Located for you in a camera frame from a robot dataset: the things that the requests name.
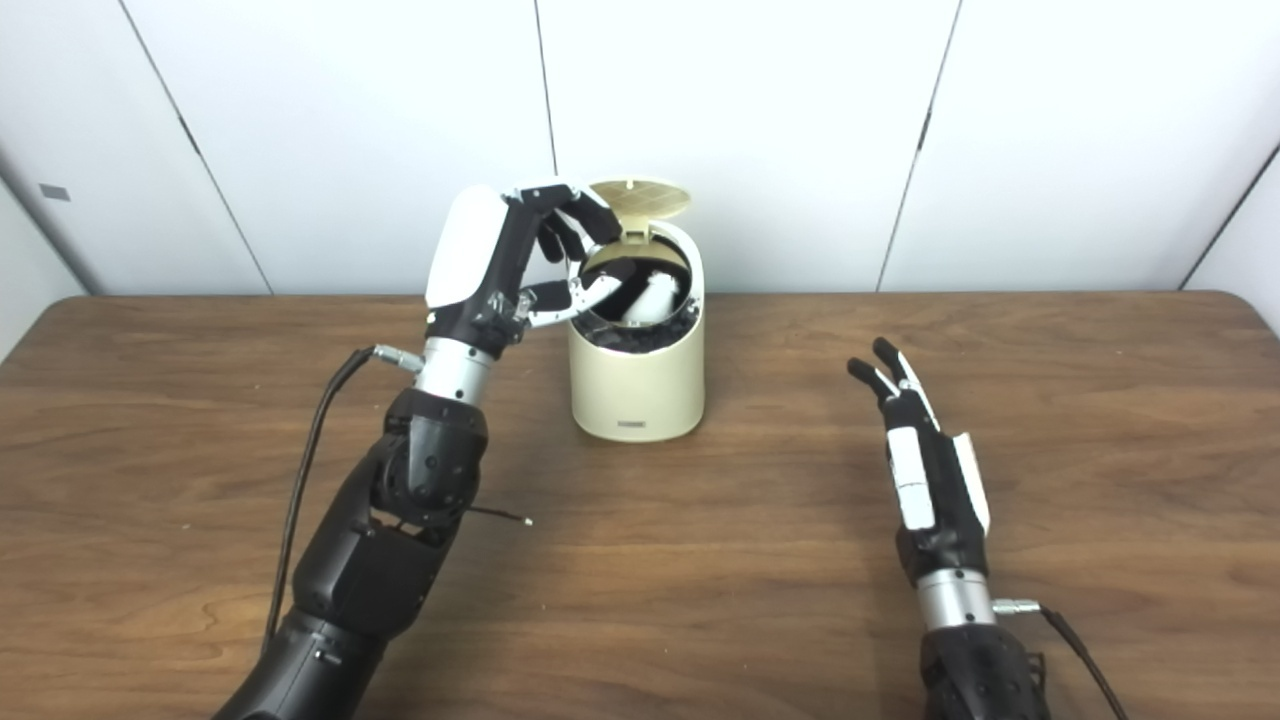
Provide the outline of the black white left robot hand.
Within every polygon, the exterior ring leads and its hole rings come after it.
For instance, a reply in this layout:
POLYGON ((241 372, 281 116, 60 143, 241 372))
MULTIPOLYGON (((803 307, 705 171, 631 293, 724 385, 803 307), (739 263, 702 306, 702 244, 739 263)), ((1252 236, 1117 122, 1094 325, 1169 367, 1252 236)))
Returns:
POLYGON ((451 205, 431 260, 426 338, 498 359, 526 331, 584 314, 636 273, 621 258, 579 274, 588 250, 621 232, 605 200, 563 177, 503 192, 466 188, 451 205))

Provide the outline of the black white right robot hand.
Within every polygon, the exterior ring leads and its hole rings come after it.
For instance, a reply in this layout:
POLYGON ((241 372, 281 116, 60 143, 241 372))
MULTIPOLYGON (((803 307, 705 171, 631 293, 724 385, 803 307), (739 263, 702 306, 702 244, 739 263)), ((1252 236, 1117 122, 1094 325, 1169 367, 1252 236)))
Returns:
POLYGON ((937 571, 989 575, 991 514, 972 436, 946 432, 905 354, 884 337, 872 343, 884 364, 859 357, 847 373, 876 396, 884 454, 901 516, 895 544, 913 585, 937 571))

